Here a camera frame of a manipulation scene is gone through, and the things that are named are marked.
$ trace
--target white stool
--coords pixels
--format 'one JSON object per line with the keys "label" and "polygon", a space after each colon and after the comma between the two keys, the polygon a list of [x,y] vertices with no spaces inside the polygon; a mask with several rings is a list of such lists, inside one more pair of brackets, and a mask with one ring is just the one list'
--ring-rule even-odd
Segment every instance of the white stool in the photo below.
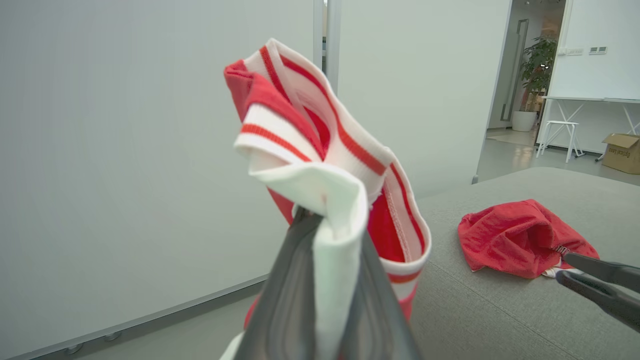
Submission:
{"label": "white stool", "polygon": [[[551,138],[549,138],[549,133],[551,131],[551,126],[553,124],[561,125]],[[570,140],[569,140],[569,149],[566,152],[566,160],[565,163],[569,162],[569,158],[571,157],[571,152],[575,150],[575,157],[579,158],[584,155],[584,151],[582,151],[582,147],[580,147],[580,143],[578,142],[578,137],[575,134],[575,127],[579,125],[577,122],[570,121],[555,121],[549,120],[547,121],[547,125],[545,126],[544,136],[542,136],[542,141],[540,142],[540,146],[538,146],[538,153],[536,154],[536,158],[540,155],[540,151],[542,151],[542,155],[545,154],[545,149],[549,147],[549,145],[558,137],[563,128],[569,131]]]}

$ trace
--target doorway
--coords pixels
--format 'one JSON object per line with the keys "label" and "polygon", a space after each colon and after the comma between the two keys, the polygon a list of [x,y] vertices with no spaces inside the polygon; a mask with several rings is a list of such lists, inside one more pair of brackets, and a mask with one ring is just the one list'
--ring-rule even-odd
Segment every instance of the doorway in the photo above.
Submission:
{"label": "doorway", "polygon": [[[531,147],[535,144],[544,108],[542,97],[548,90],[548,85],[539,80],[541,76],[550,79],[565,2],[513,1],[492,112],[487,122],[487,139]],[[528,64],[530,59],[539,59],[541,51],[546,51],[543,56],[546,60]]]}

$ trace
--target red nylon cloth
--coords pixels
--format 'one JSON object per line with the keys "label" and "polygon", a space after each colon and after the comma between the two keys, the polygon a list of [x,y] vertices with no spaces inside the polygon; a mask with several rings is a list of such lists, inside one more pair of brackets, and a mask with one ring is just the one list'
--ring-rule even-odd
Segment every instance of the red nylon cloth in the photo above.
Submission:
{"label": "red nylon cloth", "polygon": [[[472,271],[487,266],[533,279],[569,252],[599,259],[576,230],[535,200],[509,202],[467,214],[458,225],[460,245]],[[563,263],[561,268],[571,268]]]}

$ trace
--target cardboard box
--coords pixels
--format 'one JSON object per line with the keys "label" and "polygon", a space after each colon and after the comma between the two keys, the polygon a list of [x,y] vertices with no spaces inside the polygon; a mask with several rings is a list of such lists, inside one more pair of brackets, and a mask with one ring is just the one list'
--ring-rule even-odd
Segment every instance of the cardboard box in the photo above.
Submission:
{"label": "cardboard box", "polygon": [[629,174],[640,174],[640,135],[611,134],[602,164]]}

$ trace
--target potted plant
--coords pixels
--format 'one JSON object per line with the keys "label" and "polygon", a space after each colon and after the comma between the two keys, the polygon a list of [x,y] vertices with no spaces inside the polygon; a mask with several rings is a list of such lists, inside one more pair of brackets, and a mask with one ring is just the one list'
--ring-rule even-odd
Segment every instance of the potted plant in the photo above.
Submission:
{"label": "potted plant", "polygon": [[515,131],[530,131],[536,121],[535,103],[541,92],[546,92],[551,81],[551,71],[556,58],[557,40],[549,37],[537,37],[535,44],[524,49],[529,60],[520,66],[521,80],[525,80],[526,101],[520,111],[513,112],[513,129]]}

